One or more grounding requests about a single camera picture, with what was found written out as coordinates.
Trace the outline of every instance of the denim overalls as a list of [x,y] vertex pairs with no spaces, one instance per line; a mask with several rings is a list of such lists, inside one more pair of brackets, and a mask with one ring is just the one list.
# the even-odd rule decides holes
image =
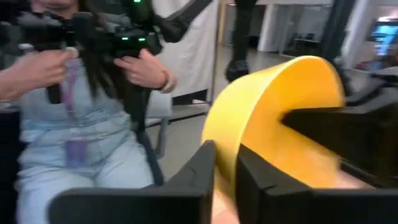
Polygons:
[[[131,131],[129,115],[119,101],[103,91],[91,97],[85,68],[79,59],[67,62],[69,75],[77,65],[73,90],[74,117],[65,104],[51,105],[45,89],[20,100],[21,140],[28,142],[19,158],[17,188],[19,224],[48,224],[47,206],[60,192],[76,187],[142,188],[153,184],[144,148]],[[80,138],[87,143],[86,166],[67,166],[65,143]]]

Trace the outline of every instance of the black stand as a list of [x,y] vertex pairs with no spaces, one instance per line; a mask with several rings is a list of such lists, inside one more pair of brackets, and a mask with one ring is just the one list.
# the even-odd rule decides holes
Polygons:
[[355,2],[356,0],[334,0],[320,41],[319,56],[335,66],[346,96],[353,94],[353,90],[349,84],[349,78],[344,74],[343,69],[339,65],[336,65],[334,60],[340,54],[340,49],[346,36],[346,25],[355,6]]

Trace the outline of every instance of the black handheld controller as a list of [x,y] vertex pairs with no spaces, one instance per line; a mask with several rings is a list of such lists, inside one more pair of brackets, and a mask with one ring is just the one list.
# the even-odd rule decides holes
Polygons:
[[[105,24],[100,26],[90,12],[78,12],[66,20],[49,12],[30,12],[29,5],[18,0],[0,0],[0,47],[14,49],[10,53],[20,55],[24,53],[21,44],[39,52],[75,47],[102,55],[105,62],[138,57],[141,49],[157,55],[163,49],[160,36],[166,42],[179,42],[211,2],[191,0],[170,17],[162,18],[155,14],[151,0],[121,0],[124,14],[102,14]],[[9,29],[15,27],[21,34],[17,42],[9,37]],[[48,87],[47,94],[51,103],[61,103],[59,85]]]

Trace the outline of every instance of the person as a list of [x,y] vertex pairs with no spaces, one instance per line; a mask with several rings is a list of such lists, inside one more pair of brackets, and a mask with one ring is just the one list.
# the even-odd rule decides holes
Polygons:
[[[30,0],[30,6],[70,19],[82,7],[90,9],[90,2]],[[114,65],[124,70],[126,80],[144,88],[170,92],[176,84],[148,50],[141,50],[139,58],[117,58]],[[129,115],[104,89],[92,94],[90,71],[95,69],[74,58],[72,50],[32,52],[1,71],[0,100],[18,102],[21,140],[28,143],[19,158],[18,224],[49,224],[48,206],[68,189],[139,189],[154,182]],[[63,103],[51,104],[45,88],[58,83]]]

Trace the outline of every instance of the doorway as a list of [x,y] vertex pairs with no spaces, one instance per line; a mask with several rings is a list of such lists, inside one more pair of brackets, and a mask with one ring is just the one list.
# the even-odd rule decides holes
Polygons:
[[330,14],[329,5],[286,5],[286,20],[278,53],[298,57],[316,55]]

